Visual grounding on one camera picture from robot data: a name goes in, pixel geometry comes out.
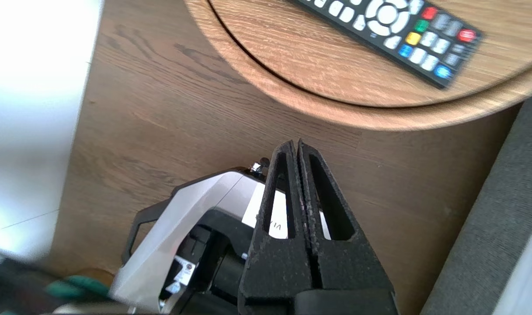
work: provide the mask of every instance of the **green object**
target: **green object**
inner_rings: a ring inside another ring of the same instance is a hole
[[[108,287],[97,279],[85,276],[69,276],[66,281],[54,281],[46,286],[45,291],[53,297],[77,301],[85,295],[85,289],[103,296],[108,294]]]
[[[429,21],[428,20],[419,20],[415,24],[415,30],[418,32],[425,32],[425,30],[429,27]]]

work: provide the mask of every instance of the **label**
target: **label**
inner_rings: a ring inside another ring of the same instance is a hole
[[[182,266],[182,270],[176,274],[174,281],[178,281],[183,285],[188,285],[190,278],[192,278],[192,274],[194,273],[194,269],[196,269],[196,265],[180,256],[174,256],[174,260],[178,261]]]
[[[256,227],[256,217],[258,211],[260,211],[260,204],[262,204],[262,196],[264,195],[264,189],[266,186],[262,183],[258,183],[256,188],[254,188],[254,193],[248,202],[244,216],[242,217],[242,223],[248,225],[249,227]],[[326,224],[326,219],[324,218],[324,213],[320,211],[320,222],[322,223],[322,231],[324,233],[324,238],[330,238],[330,232],[328,231],[328,225]],[[268,233],[271,237],[286,239],[287,234],[287,209],[285,206],[285,194],[276,191],[274,195],[274,206],[272,207],[271,212],[271,221],[270,221],[270,232]]]

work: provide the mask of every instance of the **wooden floor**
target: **wooden floor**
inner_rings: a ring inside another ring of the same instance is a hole
[[[107,0],[50,265],[115,273],[137,211],[302,137],[328,161],[402,314],[418,314],[516,110],[423,132],[336,126],[245,82],[181,1]]]

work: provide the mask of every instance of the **yellow button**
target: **yellow button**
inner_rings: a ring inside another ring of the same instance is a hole
[[[420,34],[411,32],[410,34],[407,34],[406,42],[413,46],[413,45],[417,45],[420,39],[421,39]]]

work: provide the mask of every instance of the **green button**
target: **green button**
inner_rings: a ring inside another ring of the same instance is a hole
[[[428,26],[429,26],[429,21],[427,21],[427,20],[419,20],[415,24],[415,30],[418,31],[418,32],[425,32],[425,30],[427,29]]]

